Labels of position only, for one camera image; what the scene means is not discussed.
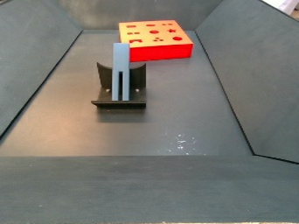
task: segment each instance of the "red shape sorter box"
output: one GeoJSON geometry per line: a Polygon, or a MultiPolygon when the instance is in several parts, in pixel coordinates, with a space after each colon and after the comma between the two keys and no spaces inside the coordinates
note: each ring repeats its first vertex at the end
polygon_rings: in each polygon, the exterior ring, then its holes
{"type": "Polygon", "coordinates": [[[118,23],[120,42],[129,44],[130,61],[192,56],[192,41],[174,20],[118,23]]]}

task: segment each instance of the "circular hole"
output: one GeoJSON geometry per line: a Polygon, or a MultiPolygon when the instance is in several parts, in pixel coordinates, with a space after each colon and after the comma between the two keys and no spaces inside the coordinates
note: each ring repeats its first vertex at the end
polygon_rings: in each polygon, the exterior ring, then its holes
{"type": "Polygon", "coordinates": [[[156,34],[156,33],[158,33],[158,31],[149,31],[152,34],[156,34]]]}
{"type": "Polygon", "coordinates": [[[182,38],[180,38],[180,37],[173,37],[172,39],[173,40],[182,40],[182,38]]]}

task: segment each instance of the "black stand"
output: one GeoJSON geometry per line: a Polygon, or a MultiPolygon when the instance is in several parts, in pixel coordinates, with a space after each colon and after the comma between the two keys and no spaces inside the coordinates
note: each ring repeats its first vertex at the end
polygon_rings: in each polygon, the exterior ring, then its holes
{"type": "Polygon", "coordinates": [[[129,101],[112,101],[112,68],[97,63],[97,74],[101,88],[97,100],[90,102],[93,105],[106,109],[145,108],[145,64],[129,69],[129,101]]]}

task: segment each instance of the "gray floor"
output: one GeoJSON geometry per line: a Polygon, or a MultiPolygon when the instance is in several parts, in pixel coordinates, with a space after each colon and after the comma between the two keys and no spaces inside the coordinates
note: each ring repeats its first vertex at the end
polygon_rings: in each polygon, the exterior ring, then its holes
{"type": "Polygon", "coordinates": [[[85,31],[0,143],[0,156],[249,156],[194,32],[189,59],[146,62],[146,109],[98,110],[96,62],[116,31],[85,31]]]}

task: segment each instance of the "white backdrop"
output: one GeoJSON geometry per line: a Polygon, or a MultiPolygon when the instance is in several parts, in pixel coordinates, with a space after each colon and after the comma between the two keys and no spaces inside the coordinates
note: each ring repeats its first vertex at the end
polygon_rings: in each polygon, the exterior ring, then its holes
{"type": "Polygon", "coordinates": [[[285,14],[290,15],[294,6],[299,4],[299,0],[262,0],[265,3],[270,4],[285,14]]]}

